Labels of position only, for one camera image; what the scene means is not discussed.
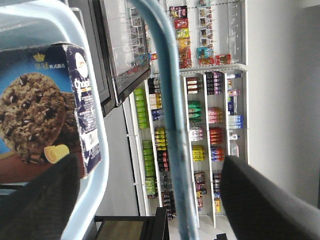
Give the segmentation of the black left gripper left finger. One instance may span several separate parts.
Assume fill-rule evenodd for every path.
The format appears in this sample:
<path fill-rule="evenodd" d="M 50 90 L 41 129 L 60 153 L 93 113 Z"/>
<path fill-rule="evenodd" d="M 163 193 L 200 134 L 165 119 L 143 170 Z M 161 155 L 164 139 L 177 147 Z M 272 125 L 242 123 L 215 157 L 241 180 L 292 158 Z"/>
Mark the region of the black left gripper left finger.
<path fill-rule="evenodd" d="M 0 200 L 2 240 L 59 240 L 80 191 L 80 168 L 68 154 Z"/>

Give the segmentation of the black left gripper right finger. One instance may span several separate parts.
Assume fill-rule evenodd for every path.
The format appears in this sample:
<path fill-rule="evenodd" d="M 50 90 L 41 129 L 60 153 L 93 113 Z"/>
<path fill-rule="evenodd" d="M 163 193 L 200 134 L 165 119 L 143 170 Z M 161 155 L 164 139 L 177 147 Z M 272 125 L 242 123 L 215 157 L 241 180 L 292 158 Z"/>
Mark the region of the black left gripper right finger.
<path fill-rule="evenodd" d="M 225 158 L 220 194 L 238 240 L 320 238 L 320 210 L 281 189 L 239 157 Z"/>

